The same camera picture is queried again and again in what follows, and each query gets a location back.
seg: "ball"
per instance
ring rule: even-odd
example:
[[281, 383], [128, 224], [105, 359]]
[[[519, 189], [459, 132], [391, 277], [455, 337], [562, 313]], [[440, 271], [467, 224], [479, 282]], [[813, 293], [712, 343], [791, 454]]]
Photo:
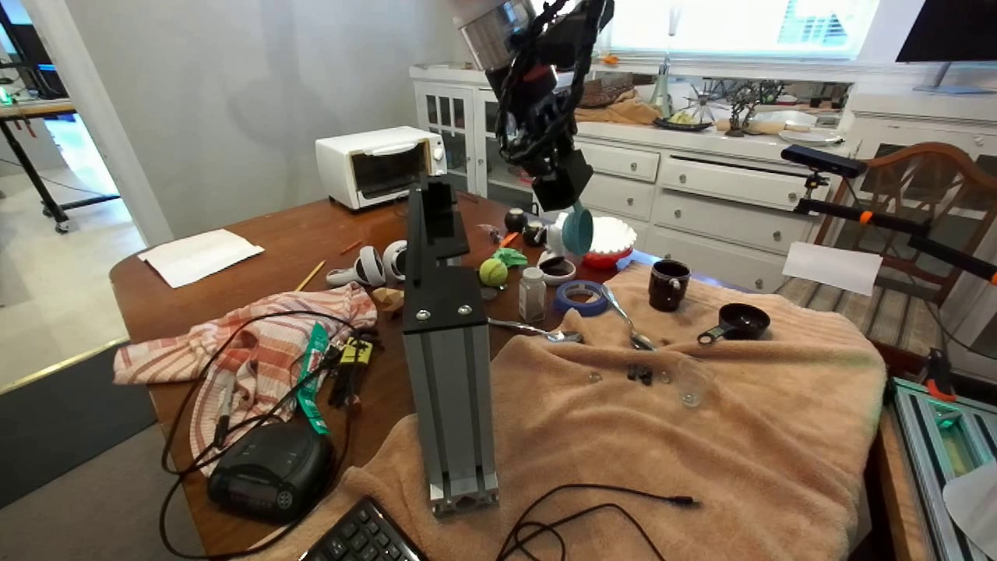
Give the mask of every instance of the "ball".
[[476, 277], [485, 287], [502, 287], [509, 282], [509, 268], [502, 259], [485, 259], [485, 262], [479, 262]]

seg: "black keyboard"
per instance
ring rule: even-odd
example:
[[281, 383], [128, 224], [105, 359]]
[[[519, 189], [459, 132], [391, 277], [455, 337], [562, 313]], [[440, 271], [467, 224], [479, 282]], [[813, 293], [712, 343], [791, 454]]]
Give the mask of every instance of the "black keyboard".
[[306, 556], [306, 561], [423, 561], [414, 543], [374, 500], [354, 501]]

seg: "microwave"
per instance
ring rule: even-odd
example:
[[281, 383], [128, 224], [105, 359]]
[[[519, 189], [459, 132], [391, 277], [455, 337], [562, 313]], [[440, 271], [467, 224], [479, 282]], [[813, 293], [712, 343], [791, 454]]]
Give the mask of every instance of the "microwave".
[[346, 210], [409, 195], [428, 175], [445, 175], [443, 136], [421, 128], [381, 128], [314, 141], [318, 179]]

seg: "monitor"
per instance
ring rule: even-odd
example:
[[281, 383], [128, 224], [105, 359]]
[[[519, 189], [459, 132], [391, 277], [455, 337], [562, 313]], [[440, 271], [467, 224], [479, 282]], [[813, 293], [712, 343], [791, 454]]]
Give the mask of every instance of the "monitor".
[[899, 61], [997, 58], [997, 0], [926, 0]]

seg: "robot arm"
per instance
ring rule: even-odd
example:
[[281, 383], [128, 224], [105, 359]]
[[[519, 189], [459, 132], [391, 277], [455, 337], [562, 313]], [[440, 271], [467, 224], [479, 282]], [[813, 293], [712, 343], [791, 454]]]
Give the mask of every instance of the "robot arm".
[[543, 210], [567, 210], [587, 189], [593, 167], [574, 151], [574, 109], [593, 67], [597, 32], [613, 19], [613, 0], [451, 0], [463, 41], [499, 96], [499, 151], [532, 175]]

